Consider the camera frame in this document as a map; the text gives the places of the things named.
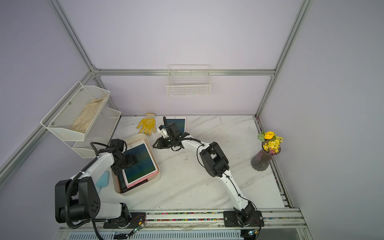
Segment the pink white writing tablet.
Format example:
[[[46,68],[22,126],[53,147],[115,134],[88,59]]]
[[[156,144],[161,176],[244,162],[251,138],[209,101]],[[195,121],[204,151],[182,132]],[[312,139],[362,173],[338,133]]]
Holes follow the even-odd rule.
[[[186,116],[166,116],[167,123],[170,125],[172,123],[175,123],[178,129],[184,133],[186,131],[186,123],[187,123],[187,117]]]

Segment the beige storage tray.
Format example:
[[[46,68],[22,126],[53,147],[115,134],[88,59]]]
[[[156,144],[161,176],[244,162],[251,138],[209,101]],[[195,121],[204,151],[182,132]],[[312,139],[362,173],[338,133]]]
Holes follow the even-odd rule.
[[[160,180],[160,167],[145,134],[129,137],[120,146],[124,156],[132,158],[134,163],[118,175],[112,174],[116,193],[129,196]]]

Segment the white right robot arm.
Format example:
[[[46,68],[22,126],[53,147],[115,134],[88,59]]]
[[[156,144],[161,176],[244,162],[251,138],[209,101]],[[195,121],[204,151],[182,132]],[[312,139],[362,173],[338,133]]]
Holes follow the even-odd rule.
[[[206,143],[193,138],[187,132],[181,132],[175,123],[168,123],[163,117],[163,124],[158,128],[161,137],[153,144],[154,149],[171,149],[173,151],[190,150],[196,153],[198,163],[213,178],[219,179],[234,208],[223,213],[227,227],[256,227],[264,226],[262,213],[256,205],[247,199],[236,184],[230,171],[229,160],[218,143]]]

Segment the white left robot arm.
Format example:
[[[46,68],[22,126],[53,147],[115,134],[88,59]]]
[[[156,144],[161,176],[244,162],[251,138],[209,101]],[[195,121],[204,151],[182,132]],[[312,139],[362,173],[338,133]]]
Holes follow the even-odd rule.
[[[133,218],[126,204],[103,202],[96,183],[107,169],[118,175],[125,167],[132,166],[135,159],[124,154],[128,145],[120,139],[113,139],[108,145],[91,142],[90,146],[95,158],[76,175],[55,185],[55,219],[71,229],[92,223],[100,240],[102,236],[97,223],[125,229],[131,225]]]

